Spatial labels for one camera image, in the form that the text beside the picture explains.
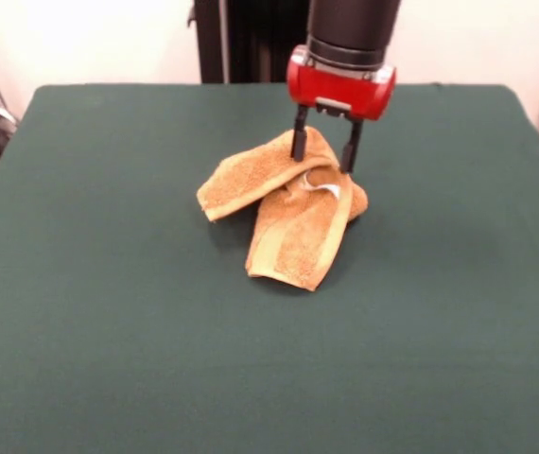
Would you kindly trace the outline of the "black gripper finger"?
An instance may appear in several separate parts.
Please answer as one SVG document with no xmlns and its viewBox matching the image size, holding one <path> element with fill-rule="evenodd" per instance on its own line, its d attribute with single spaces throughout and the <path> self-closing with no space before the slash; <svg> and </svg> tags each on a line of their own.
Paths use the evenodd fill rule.
<svg viewBox="0 0 539 454">
<path fill-rule="evenodd" d="M 350 135 L 342 149 L 339 162 L 339 170 L 343 174 L 351 174 L 354 170 L 362 129 L 362 120 L 351 120 Z"/>
<path fill-rule="evenodd" d="M 297 106 L 297 112 L 294 119 L 293 137 L 291 144 L 290 157 L 294 161 L 302 161 L 305 154 L 305 145 L 307 139 L 306 133 L 306 119 L 308 114 L 308 107 L 299 104 Z"/>
</svg>

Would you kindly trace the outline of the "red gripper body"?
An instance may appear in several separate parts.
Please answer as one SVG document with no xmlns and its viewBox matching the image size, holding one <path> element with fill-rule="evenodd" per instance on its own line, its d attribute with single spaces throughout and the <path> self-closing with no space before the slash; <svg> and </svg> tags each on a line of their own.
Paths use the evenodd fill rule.
<svg viewBox="0 0 539 454">
<path fill-rule="evenodd" d="M 298 45 L 288 61 L 287 88 L 299 105 L 333 116 L 375 121 L 391 100 L 396 75 L 396 69 L 387 64 L 371 71 L 332 67 Z"/>
</svg>

